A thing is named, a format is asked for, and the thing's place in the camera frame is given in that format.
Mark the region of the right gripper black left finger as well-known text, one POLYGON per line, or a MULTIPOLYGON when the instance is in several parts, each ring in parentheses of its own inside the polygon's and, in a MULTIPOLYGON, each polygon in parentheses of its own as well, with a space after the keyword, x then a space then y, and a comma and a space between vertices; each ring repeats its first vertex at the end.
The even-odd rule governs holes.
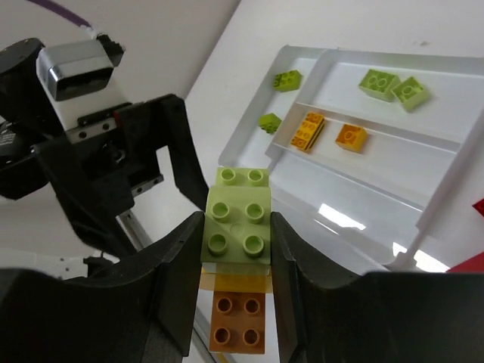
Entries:
POLYGON ((204 214, 88 278, 1 272, 3 362, 180 362, 188 356, 204 214))

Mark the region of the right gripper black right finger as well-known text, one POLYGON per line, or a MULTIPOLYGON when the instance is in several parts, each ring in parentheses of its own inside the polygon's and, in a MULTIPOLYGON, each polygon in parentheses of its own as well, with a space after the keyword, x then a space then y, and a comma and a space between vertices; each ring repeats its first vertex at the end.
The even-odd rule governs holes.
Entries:
POLYGON ((282 362, 481 362, 483 276, 357 275, 273 212, 271 272, 282 362))

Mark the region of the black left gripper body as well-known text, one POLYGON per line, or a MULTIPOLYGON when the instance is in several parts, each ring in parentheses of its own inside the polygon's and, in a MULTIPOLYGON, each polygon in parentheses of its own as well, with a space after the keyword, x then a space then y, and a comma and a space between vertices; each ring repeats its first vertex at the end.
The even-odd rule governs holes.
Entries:
POLYGON ((119 216, 134 197, 136 120, 113 87, 123 47, 108 36, 1 52, 1 194, 51 185, 85 242, 125 242, 119 216))

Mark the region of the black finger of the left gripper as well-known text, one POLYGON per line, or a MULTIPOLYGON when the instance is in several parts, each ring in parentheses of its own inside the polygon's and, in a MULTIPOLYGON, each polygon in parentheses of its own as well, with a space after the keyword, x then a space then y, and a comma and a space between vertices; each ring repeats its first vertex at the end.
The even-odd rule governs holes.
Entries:
POLYGON ((204 210, 209 192, 195 151, 185 102, 174 95, 131 104, 120 109, 120 129, 127 145, 129 182, 135 194, 148 182, 158 184, 161 172, 157 151, 169 150, 175 186, 204 210))
POLYGON ((74 146, 67 139, 54 139, 37 144, 33 151, 76 236, 113 256, 135 254, 116 213, 83 171, 74 146))

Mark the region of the yellow lego brick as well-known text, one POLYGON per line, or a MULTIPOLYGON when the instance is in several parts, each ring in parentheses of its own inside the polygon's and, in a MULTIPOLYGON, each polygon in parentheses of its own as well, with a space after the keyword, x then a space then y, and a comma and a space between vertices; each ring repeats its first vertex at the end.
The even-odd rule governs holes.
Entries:
POLYGON ((207 262, 202 267, 199 288, 236 293, 272 293, 271 267, 207 262))

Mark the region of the brown 2x2 lego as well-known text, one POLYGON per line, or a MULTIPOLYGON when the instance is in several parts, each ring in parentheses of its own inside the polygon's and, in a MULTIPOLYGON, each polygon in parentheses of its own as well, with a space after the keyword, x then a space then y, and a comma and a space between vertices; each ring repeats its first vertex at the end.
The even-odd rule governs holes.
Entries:
POLYGON ((249 355, 265 353, 264 293, 213 293, 209 350, 249 355))

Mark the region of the pale green sloped lego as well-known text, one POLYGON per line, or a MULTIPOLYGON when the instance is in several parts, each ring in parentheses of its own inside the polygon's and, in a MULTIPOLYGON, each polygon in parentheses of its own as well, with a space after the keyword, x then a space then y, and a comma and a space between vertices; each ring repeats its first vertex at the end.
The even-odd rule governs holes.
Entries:
POLYGON ((217 169, 215 185, 248 188, 268 187, 268 170, 222 166, 217 169))

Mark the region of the pale green 2x2 lego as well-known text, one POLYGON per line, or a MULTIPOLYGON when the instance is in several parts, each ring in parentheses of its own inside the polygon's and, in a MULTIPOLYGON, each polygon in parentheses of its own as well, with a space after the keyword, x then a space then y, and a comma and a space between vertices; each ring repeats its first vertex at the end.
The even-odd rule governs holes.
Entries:
POLYGON ((210 188, 206 204, 202 263, 231 267, 271 263, 271 190, 268 187, 210 188))

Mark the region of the dark green small lego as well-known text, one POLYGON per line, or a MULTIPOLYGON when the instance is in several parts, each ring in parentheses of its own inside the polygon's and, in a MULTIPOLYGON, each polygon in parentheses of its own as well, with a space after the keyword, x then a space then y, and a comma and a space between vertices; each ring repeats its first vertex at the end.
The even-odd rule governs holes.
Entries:
POLYGON ((299 89, 303 75, 298 70, 279 73, 273 81, 273 89, 278 92, 290 92, 299 89))

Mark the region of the yellow striped lego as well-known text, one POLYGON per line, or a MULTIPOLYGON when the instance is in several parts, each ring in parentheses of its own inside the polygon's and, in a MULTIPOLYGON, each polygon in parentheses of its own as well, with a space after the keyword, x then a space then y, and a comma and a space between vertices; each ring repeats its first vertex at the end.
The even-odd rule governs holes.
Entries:
POLYGON ((297 150, 309 153, 318 140, 324 125, 325 118, 322 113, 307 113, 291 138, 290 145, 297 150))

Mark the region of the pale green lego end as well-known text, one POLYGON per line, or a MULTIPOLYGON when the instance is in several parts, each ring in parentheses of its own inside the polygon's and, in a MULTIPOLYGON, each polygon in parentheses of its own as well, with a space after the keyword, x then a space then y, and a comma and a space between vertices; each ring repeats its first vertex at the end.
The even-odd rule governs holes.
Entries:
POLYGON ((401 80, 396 74, 369 69, 358 88, 372 98, 391 102, 394 99, 392 90, 400 83, 401 80))

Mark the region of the lime green curved lego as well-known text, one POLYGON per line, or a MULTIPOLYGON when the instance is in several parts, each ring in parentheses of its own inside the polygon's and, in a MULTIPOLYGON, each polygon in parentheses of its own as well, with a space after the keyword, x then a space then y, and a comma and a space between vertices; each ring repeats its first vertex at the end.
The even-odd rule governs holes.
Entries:
POLYGON ((281 119, 274 113, 262 115, 258 121, 259 128, 270 135, 278 130, 280 124, 281 119))

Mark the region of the red curved lego brick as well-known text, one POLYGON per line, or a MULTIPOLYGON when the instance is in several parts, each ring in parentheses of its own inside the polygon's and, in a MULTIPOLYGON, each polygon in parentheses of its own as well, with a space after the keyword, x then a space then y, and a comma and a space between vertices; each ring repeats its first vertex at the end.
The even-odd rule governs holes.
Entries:
POLYGON ((478 200, 473 204, 473 208, 481 215, 484 216, 484 199, 478 200))

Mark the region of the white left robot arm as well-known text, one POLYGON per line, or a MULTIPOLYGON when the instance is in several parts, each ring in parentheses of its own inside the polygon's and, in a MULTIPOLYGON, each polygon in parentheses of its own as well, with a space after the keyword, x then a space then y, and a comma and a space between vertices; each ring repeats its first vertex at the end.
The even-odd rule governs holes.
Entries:
POLYGON ((123 54, 105 34, 51 47, 30 38, 2 50, 1 198, 19 200, 52 186, 77 237, 101 253, 83 258, 4 248, 2 267, 68 279, 147 247, 150 238, 132 207, 163 181, 161 148, 169 151, 176 187, 204 207, 208 186, 185 102, 173 94, 128 101, 113 77, 123 54))

